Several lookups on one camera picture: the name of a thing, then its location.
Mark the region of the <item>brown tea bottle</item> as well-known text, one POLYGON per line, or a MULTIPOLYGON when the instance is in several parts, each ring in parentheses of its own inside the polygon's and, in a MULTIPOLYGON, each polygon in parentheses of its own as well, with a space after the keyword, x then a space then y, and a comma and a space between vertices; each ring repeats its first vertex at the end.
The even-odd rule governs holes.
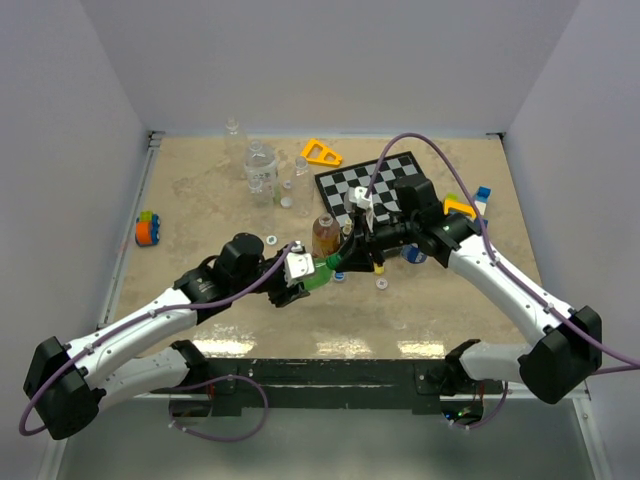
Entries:
POLYGON ((320 215, 312 226, 312 255, 326 258, 338 251, 340 242, 339 222, 330 213, 320 215))

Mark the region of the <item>green bottle cap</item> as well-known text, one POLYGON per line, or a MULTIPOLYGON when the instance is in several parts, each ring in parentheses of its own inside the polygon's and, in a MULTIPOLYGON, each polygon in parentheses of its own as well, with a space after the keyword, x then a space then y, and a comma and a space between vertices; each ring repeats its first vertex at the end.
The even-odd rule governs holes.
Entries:
POLYGON ((326 258, 326 266, 331 270, 335 270, 341 263, 342 256, 339 253, 335 253, 326 258))

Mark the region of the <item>green plastic bottle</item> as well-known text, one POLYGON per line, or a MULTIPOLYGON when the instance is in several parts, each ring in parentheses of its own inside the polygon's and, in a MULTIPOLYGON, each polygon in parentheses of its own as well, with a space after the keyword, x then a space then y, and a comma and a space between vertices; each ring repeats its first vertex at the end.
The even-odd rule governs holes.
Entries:
POLYGON ((303 281, 306 291, 310 292, 323 287, 331 280, 336 269, 331 270, 326 266, 326 258, 314 258, 314 274, 303 281))

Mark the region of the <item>blue label clear bottle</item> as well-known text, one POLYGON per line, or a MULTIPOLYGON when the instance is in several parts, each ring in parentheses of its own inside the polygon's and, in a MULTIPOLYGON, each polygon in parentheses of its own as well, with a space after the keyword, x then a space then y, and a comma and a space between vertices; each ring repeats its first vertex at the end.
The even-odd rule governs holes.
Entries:
POLYGON ((427 260, 427 255, 416 245, 405 245, 401 250, 401 256, 411 264, 421 264, 427 260))

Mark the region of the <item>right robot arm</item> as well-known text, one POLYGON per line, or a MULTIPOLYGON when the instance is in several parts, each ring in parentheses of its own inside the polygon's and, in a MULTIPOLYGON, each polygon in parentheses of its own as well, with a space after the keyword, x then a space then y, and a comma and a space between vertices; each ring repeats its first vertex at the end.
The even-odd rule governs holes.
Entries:
POLYGON ((602 338, 602 321, 593 309, 576 310, 555 298, 504 259, 478 225, 460 213, 445 213, 426 177, 402 177, 394 187, 399 209, 384 222, 374 219, 366 188, 348 190, 344 203, 352 231, 329 265, 338 272, 371 272, 383 264, 385 251, 415 244, 475 286, 525 339, 521 345, 472 339, 456 347, 435 376, 442 394, 469 392, 480 381, 516 382, 555 404, 601 367, 601 352, 585 338, 602 338))

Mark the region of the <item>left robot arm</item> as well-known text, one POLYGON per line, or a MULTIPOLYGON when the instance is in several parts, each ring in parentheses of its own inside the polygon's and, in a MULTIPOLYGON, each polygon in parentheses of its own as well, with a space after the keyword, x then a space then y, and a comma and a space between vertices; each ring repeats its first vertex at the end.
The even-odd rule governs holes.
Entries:
POLYGON ((102 411, 139 394, 163 389, 211 393, 216 383, 239 380, 233 371, 214 374, 191 341, 175 341, 152 355, 144 352, 246 295, 266 294, 276 307, 304 298, 303 281, 314 272, 301 242, 267 258, 257 236, 241 233, 136 312, 75 340, 52 336, 42 341, 23 386, 29 402, 19 420, 20 434, 46 432, 63 440, 102 411))

